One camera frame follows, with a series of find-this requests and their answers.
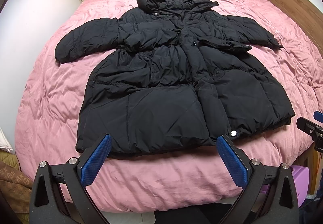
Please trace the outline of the black hooded puffer coat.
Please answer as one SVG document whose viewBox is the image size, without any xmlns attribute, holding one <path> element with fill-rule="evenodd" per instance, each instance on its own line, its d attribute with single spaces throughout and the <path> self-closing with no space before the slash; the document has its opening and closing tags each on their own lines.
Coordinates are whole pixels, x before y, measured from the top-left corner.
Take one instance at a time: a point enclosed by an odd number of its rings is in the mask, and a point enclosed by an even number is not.
<svg viewBox="0 0 323 224">
<path fill-rule="evenodd" d="M 280 49 L 248 17 L 221 15 L 211 0 L 137 0 L 120 18 L 91 20 L 55 49 L 61 64 L 110 51 L 91 72 L 76 150 L 109 134 L 114 155 L 214 146 L 289 125 L 283 86 L 249 51 Z"/>
</svg>

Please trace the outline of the pink bed duvet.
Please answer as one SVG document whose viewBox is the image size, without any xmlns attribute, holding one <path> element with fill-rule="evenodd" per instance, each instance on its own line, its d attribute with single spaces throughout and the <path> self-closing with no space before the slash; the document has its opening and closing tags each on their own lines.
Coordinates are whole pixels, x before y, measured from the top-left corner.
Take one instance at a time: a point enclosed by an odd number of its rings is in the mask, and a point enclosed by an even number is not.
<svg viewBox="0 0 323 224">
<path fill-rule="evenodd" d="M 321 109 L 322 56 L 267 0 L 85 0 L 35 62 L 15 150 L 34 179 L 109 134 L 97 207 L 168 210 L 240 192 L 220 135 L 291 164 L 312 144 L 297 119 Z"/>
</svg>

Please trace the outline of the purple plastic stool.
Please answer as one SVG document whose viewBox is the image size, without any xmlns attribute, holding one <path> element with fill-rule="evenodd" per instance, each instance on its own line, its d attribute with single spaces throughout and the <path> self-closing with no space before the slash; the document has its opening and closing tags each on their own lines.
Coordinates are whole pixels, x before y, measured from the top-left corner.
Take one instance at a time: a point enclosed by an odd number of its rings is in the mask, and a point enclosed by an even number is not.
<svg viewBox="0 0 323 224">
<path fill-rule="evenodd" d="M 296 195 L 297 195 L 297 205 L 300 207 L 305 201 L 309 186 L 310 172 L 309 168 L 302 167 L 300 165 L 291 165 L 291 173 L 294 179 Z M 256 199 L 255 207 L 259 208 L 259 205 L 264 202 L 265 195 L 269 189 L 269 185 L 263 185 L 260 193 Z"/>
</svg>

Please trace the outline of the brown patterned blanket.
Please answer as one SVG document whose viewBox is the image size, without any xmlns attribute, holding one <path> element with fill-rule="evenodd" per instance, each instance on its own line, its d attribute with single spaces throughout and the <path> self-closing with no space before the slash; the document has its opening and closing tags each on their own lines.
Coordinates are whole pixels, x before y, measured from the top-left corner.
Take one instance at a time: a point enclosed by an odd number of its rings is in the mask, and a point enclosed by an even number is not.
<svg viewBox="0 0 323 224">
<path fill-rule="evenodd" d="M 22 223 L 29 223 L 33 181 L 20 169 L 16 155 L 1 150 L 1 193 Z"/>
</svg>

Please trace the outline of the white pillow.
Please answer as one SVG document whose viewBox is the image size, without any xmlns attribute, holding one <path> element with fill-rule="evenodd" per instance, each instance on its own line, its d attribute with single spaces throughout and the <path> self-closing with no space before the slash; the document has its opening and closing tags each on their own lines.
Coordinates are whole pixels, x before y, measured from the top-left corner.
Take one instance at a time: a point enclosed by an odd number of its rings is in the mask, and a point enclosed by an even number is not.
<svg viewBox="0 0 323 224">
<path fill-rule="evenodd" d="M 5 137 L 2 129 L 0 128 L 0 149 L 7 151 L 9 153 L 13 152 L 13 148 L 10 144 L 10 142 L 8 141 L 8 139 Z"/>
</svg>

